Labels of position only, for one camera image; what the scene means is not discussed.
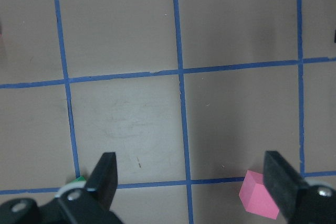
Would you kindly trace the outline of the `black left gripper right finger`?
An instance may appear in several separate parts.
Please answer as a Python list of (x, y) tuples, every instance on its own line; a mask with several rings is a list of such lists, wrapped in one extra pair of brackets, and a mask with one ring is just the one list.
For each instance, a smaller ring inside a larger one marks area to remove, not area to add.
[(277, 151), (265, 151), (264, 185), (287, 223), (335, 223), (335, 189), (304, 179)]

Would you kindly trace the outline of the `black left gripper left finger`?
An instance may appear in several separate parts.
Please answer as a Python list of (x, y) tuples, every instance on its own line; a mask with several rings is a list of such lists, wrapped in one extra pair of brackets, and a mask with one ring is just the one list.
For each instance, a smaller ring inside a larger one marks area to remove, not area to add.
[(122, 223), (110, 210), (118, 186), (114, 152), (103, 153), (85, 182), (70, 183), (58, 193), (66, 223)]

